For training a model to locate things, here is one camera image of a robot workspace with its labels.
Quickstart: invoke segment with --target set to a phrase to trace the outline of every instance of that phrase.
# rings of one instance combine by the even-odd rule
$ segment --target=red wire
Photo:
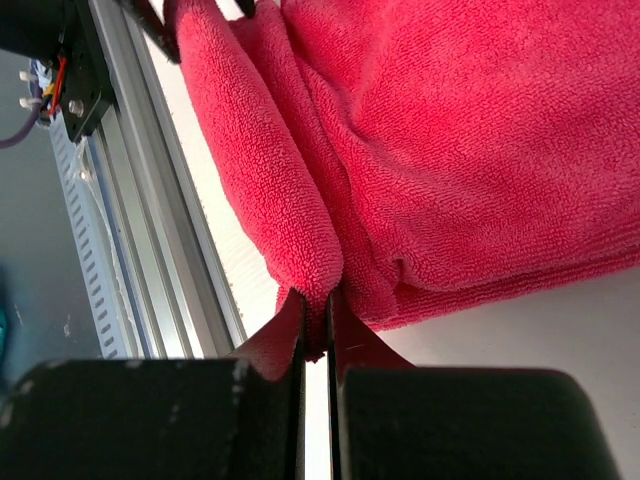
[[[63,57],[59,58],[60,70],[58,71],[58,76],[56,77],[56,89],[53,95],[53,99],[51,100],[49,115],[53,115],[56,112],[56,107],[58,106],[58,101],[60,100],[60,93],[62,92],[62,84],[64,83],[64,74],[67,69],[67,59]]]

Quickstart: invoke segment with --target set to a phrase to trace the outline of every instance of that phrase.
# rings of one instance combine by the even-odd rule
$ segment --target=gray background
[[[0,51],[0,137],[20,128],[26,59]],[[0,150],[0,295],[9,317],[3,381],[35,364],[100,355],[49,134]]]

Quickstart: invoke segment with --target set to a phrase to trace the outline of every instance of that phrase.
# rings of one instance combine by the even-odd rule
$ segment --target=black plastic part
[[[236,0],[236,4],[247,18],[253,18],[256,14],[255,0]]]
[[[55,61],[65,25],[72,22],[70,3],[68,0],[0,1],[0,50],[45,63]]]
[[[304,480],[305,469],[305,361],[302,348],[296,349],[296,354],[292,362],[292,370],[288,380],[289,392],[289,417],[286,456],[289,466],[285,469],[283,479]]]
[[[82,135],[93,133],[115,97],[87,0],[77,0],[74,5],[78,22],[68,51],[60,108],[69,139],[77,142]],[[71,101],[81,102],[81,115],[69,111]]]
[[[56,70],[59,55],[67,57],[59,105],[74,142],[93,133],[114,102],[87,0],[0,1],[0,49],[40,60]],[[81,102],[80,115],[69,112],[72,100]]]
[[[339,405],[340,398],[338,379],[335,372],[336,351],[330,344],[327,353],[328,381],[329,381],[329,428],[331,432],[331,479],[342,480],[342,461],[340,460],[340,422],[339,422]]]
[[[348,370],[342,478],[618,480],[591,404],[544,370]]]
[[[115,0],[135,20],[172,63],[180,63],[180,51],[173,34],[162,23],[149,0]]]
[[[293,374],[268,382],[236,359],[38,367],[0,415],[0,478],[296,478]]]

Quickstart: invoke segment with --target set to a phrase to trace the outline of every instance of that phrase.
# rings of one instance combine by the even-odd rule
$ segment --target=metal frame
[[[148,358],[224,356],[246,335],[144,38],[115,3],[89,6],[116,107],[90,138],[87,164],[136,326],[128,335]]]
[[[88,143],[72,143],[58,114],[49,129],[102,357],[142,356],[131,305],[92,168]]]

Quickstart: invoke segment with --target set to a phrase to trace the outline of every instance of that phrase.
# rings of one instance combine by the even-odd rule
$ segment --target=towel fold
[[[312,349],[640,263],[637,0],[167,0],[229,201]]]

